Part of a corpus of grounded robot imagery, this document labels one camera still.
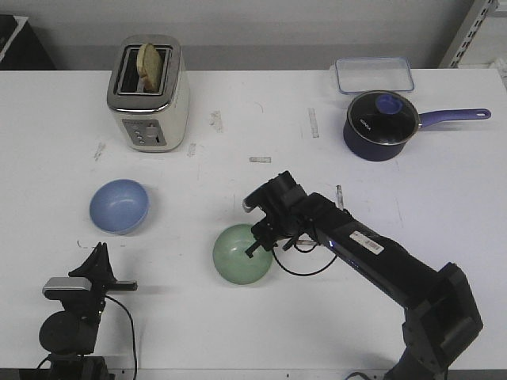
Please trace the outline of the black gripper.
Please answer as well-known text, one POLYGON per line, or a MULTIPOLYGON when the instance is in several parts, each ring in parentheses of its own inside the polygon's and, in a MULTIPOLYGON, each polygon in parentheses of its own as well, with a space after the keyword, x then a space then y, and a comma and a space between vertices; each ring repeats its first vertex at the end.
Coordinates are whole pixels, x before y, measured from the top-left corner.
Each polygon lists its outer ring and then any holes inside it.
POLYGON ((301 235, 306 234, 313 243, 317 240, 312 236, 313 232, 308 228, 308 222, 293 208, 307 198, 303 188, 297 184, 288 171, 278 174, 268 180, 270 197, 273 208, 270 213, 254 224, 251 228, 253 243, 245 250, 249 258, 254 257, 254 251, 262 247, 266 252, 272 252, 279 240, 287 238, 288 241, 282 249, 296 246, 301 235))
POLYGON ((73 300, 61 301, 63 308, 79 317, 100 317, 105 308, 105 298, 109 292, 136 291, 135 280, 119 281, 112 273, 108 246, 98 242, 92 253, 83 263, 84 269, 75 269, 68 277, 84 277, 91 284, 88 295, 73 300))

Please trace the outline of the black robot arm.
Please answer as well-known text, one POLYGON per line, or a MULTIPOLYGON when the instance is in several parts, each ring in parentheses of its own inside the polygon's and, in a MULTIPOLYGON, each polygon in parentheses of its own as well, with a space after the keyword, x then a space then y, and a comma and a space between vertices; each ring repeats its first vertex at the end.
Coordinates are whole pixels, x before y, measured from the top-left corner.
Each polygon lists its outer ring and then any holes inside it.
POLYGON ((109 293, 137 290, 135 281, 119 281, 113 274, 108 246, 99 242, 81 266, 66 277, 51 277, 42 294, 61 302, 63 309, 49 316, 39 332, 40 345, 50 363, 46 379, 114 379, 105 358, 94 356, 106 301, 123 304, 109 293))
POLYGON ((303 234, 358 271, 404 309, 406 348, 386 379, 444 379, 451 364, 483 328, 464 272, 453 263, 436 271, 399 243, 357 221, 319 193, 306 194, 285 171, 254 190, 243 208, 264 211, 251 232, 252 256, 286 239, 289 249, 303 234))

